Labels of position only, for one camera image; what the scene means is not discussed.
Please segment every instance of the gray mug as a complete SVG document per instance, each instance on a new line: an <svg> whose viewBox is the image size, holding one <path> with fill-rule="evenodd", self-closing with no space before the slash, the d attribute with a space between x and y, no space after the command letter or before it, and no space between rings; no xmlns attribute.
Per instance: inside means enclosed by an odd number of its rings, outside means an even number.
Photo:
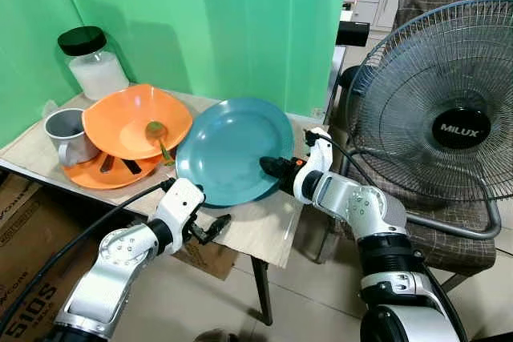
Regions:
<svg viewBox="0 0 513 342"><path fill-rule="evenodd" d="M59 162L65 167L93 159L99 149L83 130L80 108L67 108L49 115L45 131L59 154Z"/></svg>

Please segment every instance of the cardboard box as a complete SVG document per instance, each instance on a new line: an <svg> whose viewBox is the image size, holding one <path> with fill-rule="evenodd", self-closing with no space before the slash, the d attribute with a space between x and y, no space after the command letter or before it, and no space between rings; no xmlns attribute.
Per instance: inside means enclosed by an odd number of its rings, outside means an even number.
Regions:
<svg viewBox="0 0 513 342"><path fill-rule="evenodd" d="M81 232L67 215L72 208L16 175L0 186L0 315L48 258ZM28 342L44 336L96 252L95 242L87 241L65 255L28 295L0 341Z"/></svg>
<svg viewBox="0 0 513 342"><path fill-rule="evenodd" d="M178 260L199 268L220 280L226 279L238 255L238 251L229 247L216 243L201 245L196 239L191 239L173 254Z"/></svg>

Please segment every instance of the wooden table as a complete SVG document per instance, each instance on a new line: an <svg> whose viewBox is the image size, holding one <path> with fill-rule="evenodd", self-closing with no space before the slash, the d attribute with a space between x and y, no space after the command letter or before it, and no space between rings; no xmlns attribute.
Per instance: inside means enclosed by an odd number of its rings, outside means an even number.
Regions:
<svg viewBox="0 0 513 342"><path fill-rule="evenodd" d="M172 92L191 111L193 116L217 103L194 95ZM87 108L92 102L78 95L64 107ZM304 145L303 129L317 127L313 119L289 115L295 138L295 156L304 158L307 147ZM122 203L138 192L157 184L171 176L176 177L174 168L159 165L151 175L129 186L115 190L91 190L72 183L63 173L55 148L39 121L0 150L0 167L34 179L40 183L60 187L75 194L103 201L112 205ZM151 215L164 196L161 190L135 201L127 208L141 215ZM213 220L224 214L232 215L232 222L216 238L216 243L248 254L252 258L256 285L261 300L263 321L271 324L273 318L269 300L267 281L268 264L285 268L292 248L294 233L301 215L302 204L292 196L278 191L264 199L241 204L235 207L211 209L202 207L196 221L201 227L208 227Z"/></svg>

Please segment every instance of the floor tile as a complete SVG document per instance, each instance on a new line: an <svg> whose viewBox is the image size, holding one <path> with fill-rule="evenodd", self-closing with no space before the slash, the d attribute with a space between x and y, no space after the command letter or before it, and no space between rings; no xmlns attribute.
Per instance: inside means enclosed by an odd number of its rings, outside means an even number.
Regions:
<svg viewBox="0 0 513 342"><path fill-rule="evenodd" d="M513 198L497 201L503 227L513 230Z"/></svg>
<svg viewBox="0 0 513 342"><path fill-rule="evenodd" d="M274 324L257 323L252 342L354 342L360 320L272 284Z"/></svg>
<svg viewBox="0 0 513 342"><path fill-rule="evenodd" d="M214 328L250 335L250 308L258 308L252 276L233 270L223 282L163 256L134 283L113 341L192 342Z"/></svg>
<svg viewBox="0 0 513 342"><path fill-rule="evenodd" d="M497 255L495 265L449 292L469 338L510 332L513 325L513 258Z"/></svg>
<svg viewBox="0 0 513 342"><path fill-rule="evenodd" d="M495 246L513 254L513 230L503 227L495 238Z"/></svg>
<svg viewBox="0 0 513 342"><path fill-rule="evenodd" d="M357 297L362 273L354 242L341 239L331 260L325 264L313 262L321 246L325 221L326 215L319 211L303 212L287 268L269 266L269 282L319 304L352 316L362 316L366 307ZM236 268L252 273L249 257L241 255Z"/></svg>
<svg viewBox="0 0 513 342"><path fill-rule="evenodd" d="M430 268L430 270L440 284L443 284L454 275L453 272L446 272L445 270L438 270L437 268Z"/></svg>

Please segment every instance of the glass jar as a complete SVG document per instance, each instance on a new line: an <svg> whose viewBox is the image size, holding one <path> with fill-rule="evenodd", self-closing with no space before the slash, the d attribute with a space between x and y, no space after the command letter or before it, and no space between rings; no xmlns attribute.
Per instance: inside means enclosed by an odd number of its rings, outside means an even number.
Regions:
<svg viewBox="0 0 513 342"><path fill-rule="evenodd" d="M99 100L128 87L127 76L101 28L77 27L61 34L57 42L89 99Z"/></svg>

